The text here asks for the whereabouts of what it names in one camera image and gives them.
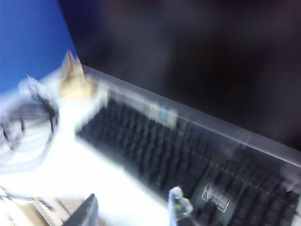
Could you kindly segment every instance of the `dark background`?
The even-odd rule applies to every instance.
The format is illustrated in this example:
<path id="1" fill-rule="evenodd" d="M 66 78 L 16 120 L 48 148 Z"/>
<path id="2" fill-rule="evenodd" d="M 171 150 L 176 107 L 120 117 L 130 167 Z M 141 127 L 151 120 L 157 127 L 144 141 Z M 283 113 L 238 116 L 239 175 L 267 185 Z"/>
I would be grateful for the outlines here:
<path id="1" fill-rule="evenodd" d="M 301 150 L 301 2 L 60 4 L 84 65 Z"/>

